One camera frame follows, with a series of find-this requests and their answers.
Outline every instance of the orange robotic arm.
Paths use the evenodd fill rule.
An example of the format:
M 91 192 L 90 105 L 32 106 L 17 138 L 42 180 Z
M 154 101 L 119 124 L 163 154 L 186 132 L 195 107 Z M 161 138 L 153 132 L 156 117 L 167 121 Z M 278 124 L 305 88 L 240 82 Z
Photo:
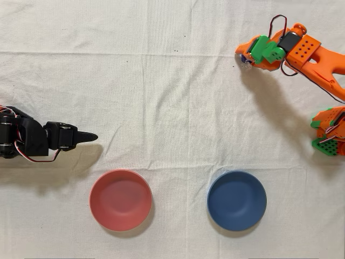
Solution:
M 319 41 L 306 33 L 306 28 L 296 23 L 291 29 L 284 28 L 278 31 L 272 38 L 256 36 L 248 43 L 239 45 L 235 53 L 241 54 L 244 61 L 251 63 L 252 66 L 269 71 L 278 69 L 285 61 L 285 65 L 296 73 L 301 73 L 326 92 L 345 100 L 345 89 L 333 76 L 333 73 L 345 74 L 345 55 L 321 47 Z M 261 38 L 261 45 L 256 46 L 260 37 L 266 38 Z M 276 43 L 275 51 L 270 52 L 269 45 L 272 45 L 270 42 Z

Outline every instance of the green bracket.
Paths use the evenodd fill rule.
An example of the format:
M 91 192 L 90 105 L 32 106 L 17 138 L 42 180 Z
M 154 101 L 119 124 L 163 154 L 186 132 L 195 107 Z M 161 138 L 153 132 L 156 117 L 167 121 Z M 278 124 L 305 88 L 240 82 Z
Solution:
M 315 147 L 317 150 L 321 151 L 323 154 L 335 156 L 337 155 L 338 150 L 338 141 L 336 140 L 329 140 L 326 143 L 320 143 L 320 141 L 326 138 L 317 138 L 312 141 L 312 146 Z
M 266 44 L 266 48 L 263 51 L 263 56 L 267 59 L 270 64 L 276 61 L 282 61 L 285 58 L 285 51 L 277 47 L 276 42 L 268 42 Z
M 285 58 L 285 51 L 277 47 L 276 42 L 268 42 L 270 38 L 261 35 L 256 39 L 254 46 L 251 48 L 250 53 L 255 60 L 255 64 L 260 64 L 264 58 L 271 64 L 277 60 Z
M 314 120 L 312 121 L 312 123 L 310 124 L 310 126 L 314 129 L 318 129 L 320 127 L 321 121 L 320 120 Z
M 255 64 L 260 64 L 264 60 L 263 51 L 266 47 L 266 43 L 270 38 L 265 35 L 261 35 L 251 50 L 251 55 L 255 60 Z

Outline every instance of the wire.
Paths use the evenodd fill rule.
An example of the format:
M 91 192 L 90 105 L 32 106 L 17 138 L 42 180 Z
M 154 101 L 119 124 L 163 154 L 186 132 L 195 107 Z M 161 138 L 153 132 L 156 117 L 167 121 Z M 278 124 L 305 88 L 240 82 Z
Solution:
M 342 100 L 338 100 L 337 98 L 335 98 L 330 92 L 328 92 L 326 89 L 324 89 L 323 87 L 321 87 L 318 83 L 312 81 L 309 77 L 307 77 L 303 72 L 301 72 L 300 70 L 296 69 L 294 66 L 292 66 L 290 64 L 290 62 L 285 59 L 286 63 L 291 67 L 293 68 L 294 70 L 296 70 L 298 73 L 302 74 L 303 76 L 305 76 L 309 81 L 313 82 L 315 85 L 317 85 L 320 89 L 324 90 L 326 93 L 329 94 L 329 96 L 331 96 L 334 100 L 340 102 L 341 104 L 345 104 L 345 101 L 342 101 Z
M 273 22 L 275 19 L 277 19 L 278 17 L 284 17 L 285 18 L 285 25 L 284 25 L 284 31 L 282 32 L 282 36 L 281 37 L 284 37 L 285 36 L 285 33 L 286 33 L 286 29 L 287 29 L 287 18 L 286 16 L 284 15 L 276 15 L 272 18 L 271 20 L 271 23 L 270 23 L 270 32 L 268 33 L 268 37 L 271 38 L 271 34 L 272 34 L 272 29 L 273 29 Z
M 323 144 L 323 143 L 329 142 L 329 141 L 331 141 L 332 139 L 335 139 L 335 138 L 336 138 L 336 136 L 332 136 L 332 137 L 330 137 L 330 138 L 328 138 L 328 139 L 325 139 L 325 140 L 320 141 L 319 143 L 320 143 L 320 144 Z
M 28 157 L 27 155 L 25 155 L 25 154 L 19 149 L 18 140 L 15 141 L 15 146 L 16 146 L 16 149 L 17 149 L 18 153 L 19 153 L 20 155 L 22 155 L 23 158 L 25 158 L 25 159 L 29 160 L 30 162 L 33 162 L 33 163 L 49 163 L 49 162 L 54 162 L 55 159 L 58 157 L 60 151 L 61 151 L 60 149 L 58 149 L 58 150 L 55 152 L 55 154 L 54 154 L 52 160 L 34 160 L 34 159 Z
M 283 73 L 284 75 L 288 76 L 288 77 L 296 76 L 296 75 L 298 74 L 297 72 L 295 72 L 295 73 L 293 73 L 293 74 L 287 74 L 287 73 L 284 71 L 284 69 L 282 69 L 282 66 L 283 66 L 284 61 L 286 61 L 286 59 L 284 59 L 284 60 L 280 63 L 280 70 L 282 71 L 282 73 Z
M 335 126 L 331 126 L 328 129 L 326 129 L 325 133 L 328 134 L 329 132 L 333 131 L 334 129 L 336 129 L 339 126 L 340 126 L 340 124 L 337 124 Z
M 17 116 L 16 113 L 11 108 L 0 105 L 0 109 L 1 109 L 0 112 L 11 111 L 15 116 Z
M 20 142 L 23 142 L 22 135 L 21 135 L 19 129 L 17 129 L 17 136 L 18 136 L 18 138 L 19 138 L 19 141 L 20 141 Z

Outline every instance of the table surface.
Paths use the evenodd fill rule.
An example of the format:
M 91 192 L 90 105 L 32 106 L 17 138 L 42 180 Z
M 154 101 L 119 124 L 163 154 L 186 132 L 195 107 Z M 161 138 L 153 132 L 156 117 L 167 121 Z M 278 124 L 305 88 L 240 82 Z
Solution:
M 343 0 L 1 0 L 1 104 L 99 139 L 54 163 L 0 159 L 1 258 L 344 258 L 345 160 L 311 147 L 339 103 L 303 76 L 251 69 L 236 46 L 271 18 L 345 53 Z M 283 20 L 274 23 L 280 30 Z M 345 78 L 339 82 L 345 86 Z M 92 184 L 128 168 L 149 183 L 138 228 L 104 230 Z M 209 218 L 206 195 L 241 169 L 266 189 L 254 228 Z

